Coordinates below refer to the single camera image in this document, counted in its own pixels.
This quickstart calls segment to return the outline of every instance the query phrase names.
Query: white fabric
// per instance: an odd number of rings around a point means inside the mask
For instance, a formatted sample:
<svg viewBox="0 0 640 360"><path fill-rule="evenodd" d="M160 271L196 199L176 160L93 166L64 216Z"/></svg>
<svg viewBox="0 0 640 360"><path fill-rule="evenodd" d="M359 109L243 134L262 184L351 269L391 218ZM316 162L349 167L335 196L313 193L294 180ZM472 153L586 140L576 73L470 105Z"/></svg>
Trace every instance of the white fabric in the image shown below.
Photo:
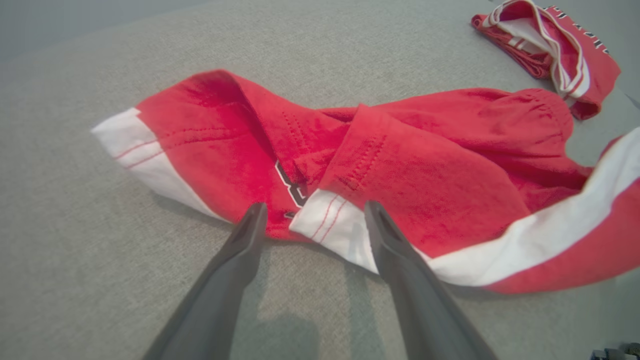
<svg viewBox="0 0 640 360"><path fill-rule="evenodd" d="M486 286L552 259L598 226L614 199L640 177L640 127L613 145L582 191L513 222L500 237L435 259L419 251L441 280ZM376 271L364 212L341 196L316 190L289 229L348 261Z"/></svg>
<svg viewBox="0 0 640 360"><path fill-rule="evenodd" d="M532 26L529 19L515 19L506 21L500 20L500 13L502 12L502 10L507 5L516 1L523 1L531 6L534 12L536 25L538 29L540 29L539 31ZM551 20L556 25L556 28L562 31L562 33L572 43L573 47L578 51L578 63L576 64L576 76L574 78L571 78L566 69L563 68L561 61L563 54L561 52L560 44L558 44L558 42L554 38L552 38L549 33L547 33L547 30L542 24L542 16ZM524 38L534 46L539 47L540 49L550 54L554 59L554 63L552 64L552 68L554 70L551 72L552 80L558 93L563 95L568 94L569 96L579 98L580 96L584 95L586 90L589 89L591 79L589 76L588 66L582 55L582 47L580 46L580 43L578 43L578 41L575 39L575 37L573 37L571 33L564 30L557 23L553 16L536 6L531 0L506 1L505 3L496 7L496 9L494 9L494 11L492 11L491 14L487 16L487 18L483 22L483 26L488 27L487 25L497 26L501 30L513 35L514 37Z"/></svg>
<svg viewBox="0 0 640 360"><path fill-rule="evenodd" d="M347 261L378 273L364 212L336 193L316 190L289 225Z"/></svg>
<svg viewBox="0 0 640 360"><path fill-rule="evenodd" d="M167 158L156 135L132 108L92 129L109 155L158 194L179 201L209 216L224 220L211 211L181 178Z"/></svg>

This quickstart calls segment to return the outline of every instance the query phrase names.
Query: folded red garment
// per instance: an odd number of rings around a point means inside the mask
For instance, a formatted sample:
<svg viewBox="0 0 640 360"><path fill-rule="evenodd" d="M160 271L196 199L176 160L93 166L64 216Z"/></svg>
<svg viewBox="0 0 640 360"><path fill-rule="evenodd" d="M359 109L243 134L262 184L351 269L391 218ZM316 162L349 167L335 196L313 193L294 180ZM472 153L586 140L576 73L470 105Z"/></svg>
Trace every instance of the folded red garment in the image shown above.
<svg viewBox="0 0 640 360"><path fill-rule="evenodd" d="M549 78L581 120L600 112L620 75L618 64L594 34L556 6L509 0L471 24L538 79Z"/></svg>

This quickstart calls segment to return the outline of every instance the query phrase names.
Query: gray fabric surface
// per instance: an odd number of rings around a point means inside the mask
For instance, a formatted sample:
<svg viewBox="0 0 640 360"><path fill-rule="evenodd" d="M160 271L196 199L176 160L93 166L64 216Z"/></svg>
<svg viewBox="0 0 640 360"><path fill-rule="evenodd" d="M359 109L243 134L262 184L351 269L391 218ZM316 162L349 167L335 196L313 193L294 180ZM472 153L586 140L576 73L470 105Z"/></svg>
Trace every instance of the gray fabric surface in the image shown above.
<svg viewBox="0 0 640 360"><path fill-rule="evenodd" d="M89 129L226 68L310 107L471 86L549 86L468 25L464 0L221 0L0 66L0 359L136 359L230 232L150 192ZM617 90L568 150L593 164L639 125ZM518 296L451 288L502 359L585 359L611 341L615 280ZM234 359L402 359L388 288L313 245L266 246Z"/></svg>

